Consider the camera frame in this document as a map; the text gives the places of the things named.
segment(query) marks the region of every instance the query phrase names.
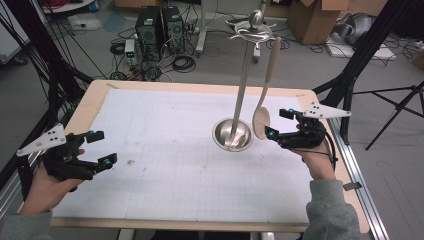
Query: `computer tower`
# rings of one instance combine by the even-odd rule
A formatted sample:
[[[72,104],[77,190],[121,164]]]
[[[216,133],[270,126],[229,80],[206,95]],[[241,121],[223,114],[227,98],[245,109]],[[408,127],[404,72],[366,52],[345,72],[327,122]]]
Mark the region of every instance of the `computer tower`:
[[[158,62],[165,36],[159,6],[143,6],[135,24],[143,60]]]
[[[171,54],[185,52],[184,44],[184,22],[180,11],[175,6],[165,7],[163,13],[163,24],[165,28],[165,42]]]

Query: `stand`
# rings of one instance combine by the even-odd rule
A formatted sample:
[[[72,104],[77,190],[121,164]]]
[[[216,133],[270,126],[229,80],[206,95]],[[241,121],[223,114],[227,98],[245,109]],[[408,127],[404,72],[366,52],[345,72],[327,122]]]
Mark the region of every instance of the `stand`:
[[[37,124],[36,129],[34,129],[30,134],[31,138],[34,137],[35,139],[36,137],[34,135],[39,136],[40,132],[43,132],[46,128],[50,129],[58,121],[58,109],[65,101],[76,103],[84,95],[84,90],[80,88],[75,77],[80,78],[85,83],[91,83],[93,79],[64,61],[61,53],[47,32],[47,29],[41,22],[32,2],[30,3],[28,0],[4,0],[4,2],[16,18],[19,25],[25,31],[28,38],[31,40],[31,43],[36,48],[41,59],[44,61],[35,61],[32,57],[30,57],[31,54],[28,54],[39,76],[43,76],[49,84],[49,109]],[[9,28],[3,19],[0,19],[0,23],[5,26],[11,36],[19,44],[22,44],[21,47],[23,49],[29,51],[25,44],[20,41],[19,36],[17,36],[13,28]],[[29,143],[34,140],[30,139],[30,136],[25,140],[25,142],[28,141]],[[28,159],[14,157],[8,162],[7,166],[8,168],[5,168],[6,170],[1,172],[1,178],[3,179],[3,176],[10,177],[13,174],[12,167],[15,166],[21,180],[22,195],[24,199],[26,199],[33,177]]]
[[[347,63],[346,67],[335,79],[316,87],[313,91],[316,94],[330,90],[327,97],[321,101],[321,104],[330,107],[337,107],[342,99],[343,109],[351,110],[353,87],[361,72],[368,65],[381,44],[389,35],[396,23],[405,15],[409,5],[414,0],[389,0],[381,10],[376,21],[371,26],[368,33],[359,43],[358,49]],[[345,144],[348,141],[349,118],[342,118],[340,135]]]
[[[393,120],[395,120],[395,118],[399,115],[399,113],[402,110],[408,111],[412,114],[415,114],[419,117],[424,118],[424,97],[423,97],[423,87],[424,87],[424,81],[421,82],[420,85],[418,86],[410,86],[410,87],[404,87],[404,88],[391,88],[391,89],[381,89],[381,90],[375,90],[375,91],[365,91],[365,92],[356,92],[353,94],[365,94],[365,93],[371,93],[374,94],[375,96],[383,99],[384,101],[391,103],[395,106],[396,109],[396,113],[390,118],[390,120],[386,123],[386,125],[384,125],[383,129],[381,129],[381,131],[377,134],[377,136],[371,141],[371,143],[368,145],[368,147],[366,148],[366,150],[370,149],[371,146],[375,143],[375,141],[377,141],[377,139],[380,137],[381,134],[383,134],[383,132],[387,129],[387,127],[389,127],[389,125],[393,122]],[[406,96],[402,101],[400,101],[399,103],[394,102],[378,93],[380,92],[393,92],[393,91],[399,91],[399,90],[411,90],[411,93],[408,94],[408,96]],[[421,99],[421,109],[422,109],[422,114],[419,112],[416,112],[410,108],[407,108],[406,105],[408,105],[409,101],[411,101],[411,99],[416,95],[419,94],[420,95],[420,99]]]

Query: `gray sweater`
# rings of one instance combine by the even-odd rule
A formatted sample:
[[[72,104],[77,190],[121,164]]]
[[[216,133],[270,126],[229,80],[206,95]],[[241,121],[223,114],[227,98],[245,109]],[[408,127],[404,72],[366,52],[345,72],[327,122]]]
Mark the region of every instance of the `gray sweater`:
[[[355,209],[343,197],[338,180],[311,181],[312,201],[306,206],[309,226],[303,240],[360,239],[359,221]],[[52,213],[8,215],[0,222],[0,239],[49,240]]]

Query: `grid paper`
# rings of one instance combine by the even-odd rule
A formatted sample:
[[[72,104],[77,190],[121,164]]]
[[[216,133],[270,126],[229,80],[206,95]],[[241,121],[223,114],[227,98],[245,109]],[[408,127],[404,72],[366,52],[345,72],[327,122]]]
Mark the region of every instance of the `grid paper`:
[[[259,96],[245,96],[240,119],[249,125]],[[118,153],[114,168],[63,200],[55,217],[307,223],[307,167],[275,142],[255,139],[227,152],[213,126],[232,118],[231,94],[119,90],[109,92],[92,125],[105,139],[86,144],[82,160]],[[268,96],[271,127],[295,131],[280,108],[295,98]]]

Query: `gray floor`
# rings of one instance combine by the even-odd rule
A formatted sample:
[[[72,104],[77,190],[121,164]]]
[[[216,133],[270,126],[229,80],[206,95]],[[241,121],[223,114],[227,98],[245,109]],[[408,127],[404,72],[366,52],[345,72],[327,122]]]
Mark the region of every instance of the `gray floor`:
[[[102,10],[95,15],[101,20],[103,28],[78,33],[75,38],[98,67],[107,73],[112,68],[110,41],[117,37],[118,32],[133,27],[135,18],[131,14],[117,12],[112,6],[102,6]],[[224,19],[229,18],[218,15],[209,27],[230,31]],[[286,28],[284,19],[268,19],[269,24],[274,22],[277,23],[275,29]],[[276,34],[285,36],[290,31]],[[221,32],[208,33],[205,53],[196,59],[197,67],[193,72],[169,72],[169,77],[163,75],[159,81],[170,82],[172,79],[178,83],[238,85],[244,43],[237,39],[229,40],[228,36]],[[69,37],[66,39],[77,67],[90,76],[100,76],[78,46]],[[392,49],[395,53],[402,50],[402,47]],[[251,66],[249,86],[263,84],[269,52],[263,45],[259,63]],[[378,60],[371,61],[357,80],[355,91],[418,85],[424,80],[424,72],[410,61],[401,54],[387,66]],[[312,89],[336,77],[347,62],[346,58],[330,57],[326,49],[322,53],[315,53],[307,46],[290,42],[290,48],[281,51],[280,67],[275,69],[271,87]],[[126,72],[128,67],[125,69],[121,65],[119,70]],[[400,101],[409,93],[397,91],[384,95]],[[0,94],[0,167],[3,167],[40,119],[47,105],[31,64],[3,66],[0,69]],[[416,96],[408,107],[421,112],[419,97]],[[421,190],[424,185],[423,119],[401,112],[375,145],[365,151],[393,111],[392,105],[371,94],[355,95],[349,140],[390,239],[421,239],[424,235],[424,192]],[[115,239],[117,234],[116,229],[52,229],[55,239]],[[297,235],[277,235],[277,239],[295,238]],[[369,236],[364,234],[363,238],[369,239]]]

